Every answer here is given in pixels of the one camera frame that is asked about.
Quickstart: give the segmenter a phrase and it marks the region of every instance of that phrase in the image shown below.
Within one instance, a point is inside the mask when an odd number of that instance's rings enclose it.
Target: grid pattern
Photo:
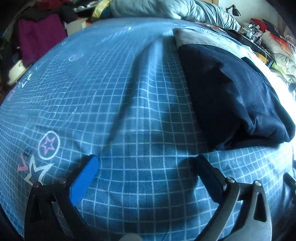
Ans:
[[[194,172],[192,157],[201,153],[225,176],[261,180],[276,213],[292,145],[207,153],[172,36],[188,25],[202,28],[165,19],[97,22],[48,52],[10,92],[0,106],[0,204],[19,233],[31,188],[28,171],[17,172],[26,148],[37,167],[53,164],[44,184],[67,177],[83,155],[101,159],[77,208],[103,240],[126,233],[194,240],[217,208]],[[48,131],[60,147],[44,160],[38,148]]]

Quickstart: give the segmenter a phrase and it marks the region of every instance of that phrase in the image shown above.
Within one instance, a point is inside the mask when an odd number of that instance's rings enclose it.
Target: black lamp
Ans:
[[[231,8],[233,8],[232,9],[232,15],[238,16],[238,17],[241,15],[234,4],[232,4],[230,7],[227,7],[226,12],[228,12],[228,10],[231,9]]]

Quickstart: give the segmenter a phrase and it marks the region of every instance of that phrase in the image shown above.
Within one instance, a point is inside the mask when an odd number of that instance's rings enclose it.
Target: orange fabric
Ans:
[[[288,53],[289,55],[293,55],[291,49],[289,48],[288,43],[287,43],[285,40],[283,40],[283,39],[281,39],[281,38],[278,38],[277,36],[275,36],[275,35],[272,34],[272,33],[270,33],[270,36],[271,36],[274,40],[276,40],[277,42],[280,43],[281,48],[282,48],[283,51],[285,51],[285,52]]]

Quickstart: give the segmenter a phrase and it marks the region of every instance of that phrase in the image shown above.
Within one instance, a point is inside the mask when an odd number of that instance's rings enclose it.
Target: red pillow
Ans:
[[[254,23],[258,24],[260,26],[260,30],[265,33],[265,30],[269,30],[269,27],[265,22],[262,20],[256,19],[256,18],[251,18],[251,21]]]

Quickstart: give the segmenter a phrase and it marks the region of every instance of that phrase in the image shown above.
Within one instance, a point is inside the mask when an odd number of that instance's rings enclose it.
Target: magenta cloth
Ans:
[[[35,63],[67,37],[57,14],[49,15],[39,22],[20,19],[18,28],[22,61],[25,65]]]

